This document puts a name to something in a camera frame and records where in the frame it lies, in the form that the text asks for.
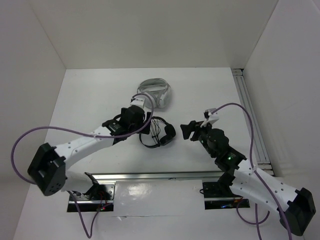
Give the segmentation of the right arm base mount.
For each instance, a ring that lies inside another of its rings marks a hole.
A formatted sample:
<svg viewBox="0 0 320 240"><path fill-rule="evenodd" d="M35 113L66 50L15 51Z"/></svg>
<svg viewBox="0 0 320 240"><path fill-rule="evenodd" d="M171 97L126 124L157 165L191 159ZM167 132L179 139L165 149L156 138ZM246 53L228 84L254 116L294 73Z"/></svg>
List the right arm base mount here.
<svg viewBox="0 0 320 240"><path fill-rule="evenodd" d="M229 188L219 180L205 180L199 193L204 197L205 210L222 210L250 208L249 200L231 192Z"/></svg>

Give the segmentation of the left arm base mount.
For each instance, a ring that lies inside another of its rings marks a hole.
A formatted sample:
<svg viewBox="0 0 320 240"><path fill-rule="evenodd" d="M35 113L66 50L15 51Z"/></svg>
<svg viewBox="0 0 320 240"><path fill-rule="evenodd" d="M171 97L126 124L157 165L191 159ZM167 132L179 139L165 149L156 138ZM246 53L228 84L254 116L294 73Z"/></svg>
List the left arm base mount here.
<svg viewBox="0 0 320 240"><path fill-rule="evenodd" d="M112 212L116 185L114 181L98 181L89 172L77 179L69 192L67 211L72 212Z"/></svg>

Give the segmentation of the black wired headphones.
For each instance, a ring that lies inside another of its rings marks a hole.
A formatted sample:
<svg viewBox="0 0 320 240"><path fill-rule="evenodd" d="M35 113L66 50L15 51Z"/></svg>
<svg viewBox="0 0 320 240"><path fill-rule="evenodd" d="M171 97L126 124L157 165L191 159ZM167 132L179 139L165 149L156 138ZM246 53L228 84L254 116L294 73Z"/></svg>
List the black wired headphones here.
<svg viewBox="0 0 320 240"><path fill-rule="evenodd" d="M161 127L160 123L164 125L164 135L161 136ZM176 130L174 126L168 123L164 118L160 116L153 116L150 122L150 133L152 140L154 141L153 145L147 145L143 143L142 134L138 135L140 143L148 149L155 149L162 146L166 146L171 143L176 137Z"/></svg>

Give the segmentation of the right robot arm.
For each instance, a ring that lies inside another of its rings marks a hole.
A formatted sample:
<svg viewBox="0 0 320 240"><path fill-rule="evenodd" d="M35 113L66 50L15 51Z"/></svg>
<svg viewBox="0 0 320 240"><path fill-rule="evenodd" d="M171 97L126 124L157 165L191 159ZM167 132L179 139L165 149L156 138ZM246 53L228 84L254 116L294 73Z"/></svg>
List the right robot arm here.
<svg viewBox="0 0 320 240"><path fill-rule="evenodd" d="M180 126L184 140L200 142L223 172L218 190L223 196L242 196L279 216L284 228L302 236L316 213L312 193L296 189L253 165L242 153L229 145L223 130L209 122L191 121Z"/></svg>

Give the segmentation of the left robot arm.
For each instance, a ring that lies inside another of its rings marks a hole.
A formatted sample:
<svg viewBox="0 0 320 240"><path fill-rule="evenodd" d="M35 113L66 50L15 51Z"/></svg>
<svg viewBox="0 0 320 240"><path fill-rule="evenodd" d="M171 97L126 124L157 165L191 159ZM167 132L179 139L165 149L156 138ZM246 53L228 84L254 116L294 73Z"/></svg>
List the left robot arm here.
<svg viewBox="0 0 320 240"><path fill-rule="evenodd" d="M27 172L44 196L72 191L92 200L99 193L98 181L88 172L70 171L71 166L141 132L148 126L151 117L151 112L145 112L139 106L124 107L119 115L105 121L90 134L56 146L42 144Z"/></svg>

